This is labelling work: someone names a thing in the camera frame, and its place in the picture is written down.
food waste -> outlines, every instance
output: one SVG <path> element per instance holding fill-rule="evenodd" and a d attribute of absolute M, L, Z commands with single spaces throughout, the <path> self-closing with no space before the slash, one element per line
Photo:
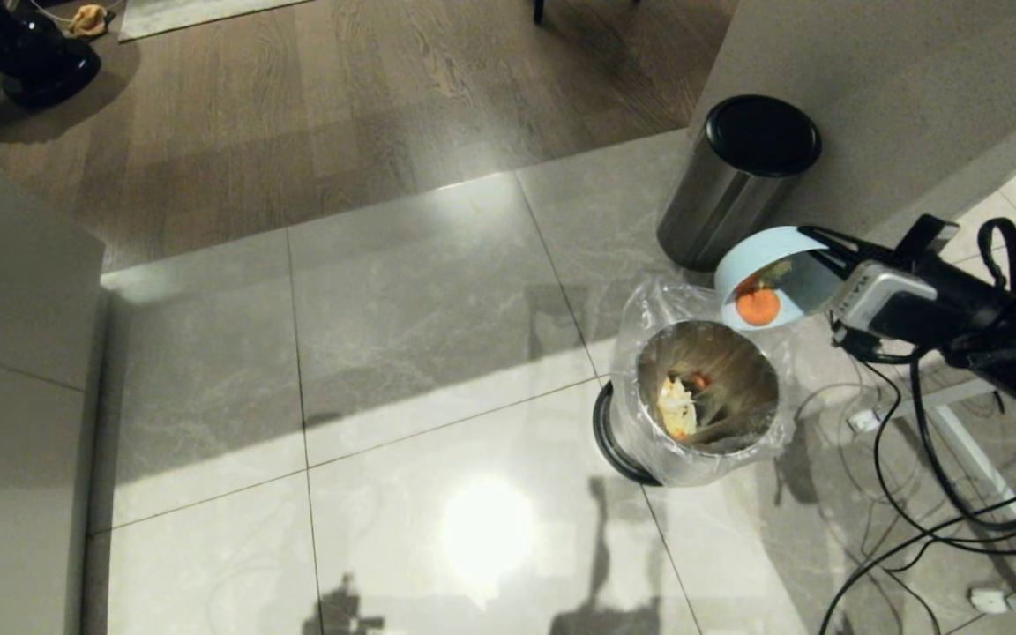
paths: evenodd
<path fill-rule="evenodd" d="M 757 270 L 737 287 L 735 309 L 739 317 L 751 326 L 766 326 L 778 317 L 782 309 L 778 301 L 778 281 L 790 272 L 790 261 L 779 260 Z"/>
<path fill-rule="evenodd" d="M 665 424 L 665 433 L 674 441 L 688 441 L 697 434 L 701 423 L 695 398 L 708 384 L 708 378 L 700 373 L 670 373 L 669 378 L 660 385 L 657 409 L 660 410 L 661 422 Z"/>

trash can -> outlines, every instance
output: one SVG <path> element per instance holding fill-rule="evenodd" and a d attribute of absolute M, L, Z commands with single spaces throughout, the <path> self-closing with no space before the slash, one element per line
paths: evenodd
<path fill-rule="evenodd" d="M 646 277 L 626 303 L 593 409 L 593 437 L 618 473 L 708 485 L 793 437 L 793 346 L 778 329 L 720 323 L 720 305 L 670 274 Z"/>
<path fill-rule="evenodd" d="M 818 126 L 793 106 L 760 96 L 720 102 L 657 226 L 666 256 L 688 269 L 716 269 L 821 152 Z"/>

white cable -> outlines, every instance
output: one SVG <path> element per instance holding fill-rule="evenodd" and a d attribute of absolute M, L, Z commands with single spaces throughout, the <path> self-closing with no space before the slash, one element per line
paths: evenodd
<path fill-rule="evenodd" d="M 72 19 L 67 19 L 67 17 L 54 16 L 53 13 L 46 11 L 45 8 L 42 8 L 42 5 L 37 3 L 37 0 L 29 0 L 29 3 L 34 5 L 37 12 L 42 13 L 42 15 L 49 17 L 51 20 L 58 20 L 60 23 L 71 23 L 71 21 L 73 21 Z M 115 3 L 109 4 L 108 7 L 105 7 L 104 10 L 111 11 L 118 7 L 121 3 L 124 3 L 124 0 L 117 0 Z"/>

stainless steel trash can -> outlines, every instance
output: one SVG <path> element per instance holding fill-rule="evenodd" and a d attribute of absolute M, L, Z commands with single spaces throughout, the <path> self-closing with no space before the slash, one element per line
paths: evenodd
<path fill-rule="evenodd" d="M 760 96 L 720 102 L 665 206 L 657 241 L 681 266 L 716 269 L 821 152 L 818 126 L 793 106 Z"/>

black vase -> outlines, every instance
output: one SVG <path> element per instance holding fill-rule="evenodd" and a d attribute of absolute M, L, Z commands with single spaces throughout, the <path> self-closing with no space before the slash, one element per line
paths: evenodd
<path fill-rule="evenodd" d="M 12 16 L 0 4 L 3 92 L 15 104 L 41 109 L 75 96 L 101 70 L 91 47 L 62 36 L 40 13 Z"/>

